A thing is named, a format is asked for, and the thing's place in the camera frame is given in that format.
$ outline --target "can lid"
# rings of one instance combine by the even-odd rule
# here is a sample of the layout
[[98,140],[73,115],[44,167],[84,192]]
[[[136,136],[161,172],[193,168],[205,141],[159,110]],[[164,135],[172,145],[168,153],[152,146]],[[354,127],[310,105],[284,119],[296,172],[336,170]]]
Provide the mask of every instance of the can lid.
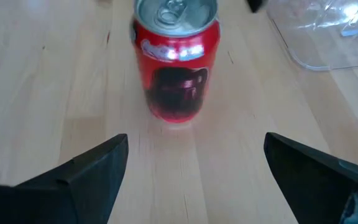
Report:
[[216,0],[136,0],[135,16],[151,32],[187,37],[207,28],[218,11]]

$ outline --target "can label graphic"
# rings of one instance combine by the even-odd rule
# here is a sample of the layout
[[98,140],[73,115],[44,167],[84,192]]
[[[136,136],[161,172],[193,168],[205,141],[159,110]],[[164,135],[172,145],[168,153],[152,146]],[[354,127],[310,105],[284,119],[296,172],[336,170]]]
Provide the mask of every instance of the can label graphic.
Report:
[[181,123],[199,112],[208,89],[220,40],[217,5],[213,0],[160,2],[136,2],[132,43],[151,112]]

